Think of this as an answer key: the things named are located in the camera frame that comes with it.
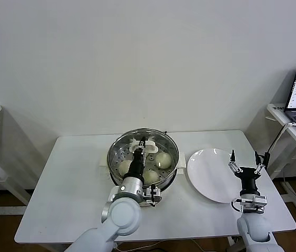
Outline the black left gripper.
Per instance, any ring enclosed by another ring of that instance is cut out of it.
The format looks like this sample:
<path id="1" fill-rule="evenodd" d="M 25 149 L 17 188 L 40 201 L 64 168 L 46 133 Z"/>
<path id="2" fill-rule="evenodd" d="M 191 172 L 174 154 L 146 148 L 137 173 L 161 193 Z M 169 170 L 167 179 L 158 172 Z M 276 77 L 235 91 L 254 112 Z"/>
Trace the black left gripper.
<path id="1" fill-rule="evenodd" d="M 142 137 L 137 145 L 137 150 L 134 152 L 134 159 L 130 163 L 129 170 L 125 174 L 125 178 L 127 177 L 135 177 L 144 180 L 143 172 L 144 166 L 146 165 L 146 137 Z"/>

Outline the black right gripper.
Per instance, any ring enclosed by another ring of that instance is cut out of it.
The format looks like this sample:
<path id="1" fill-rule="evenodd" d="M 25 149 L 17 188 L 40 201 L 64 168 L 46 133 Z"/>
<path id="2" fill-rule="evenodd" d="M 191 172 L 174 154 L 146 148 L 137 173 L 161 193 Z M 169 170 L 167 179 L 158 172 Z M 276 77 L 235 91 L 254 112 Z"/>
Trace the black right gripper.
<path id="1" fill-rule="evenodd" d="M 260 196 L 260 192 L 256 186 L 256 180 L 260 177 L 261 171 L 265 168 L 264 155 L 258 154 L 257 151 L 254 152 L 256 169 L 250 167 L 240 167 L 236 163 L 236 155 L 234 150 L 232 150 L 230 155 L 230 162 L 228 166 L 231 171 L 236 174 L 236 177 L 241 180 L 242 190 L 240 191 L 240 196 L 245 194 L 254 194 Z"/>

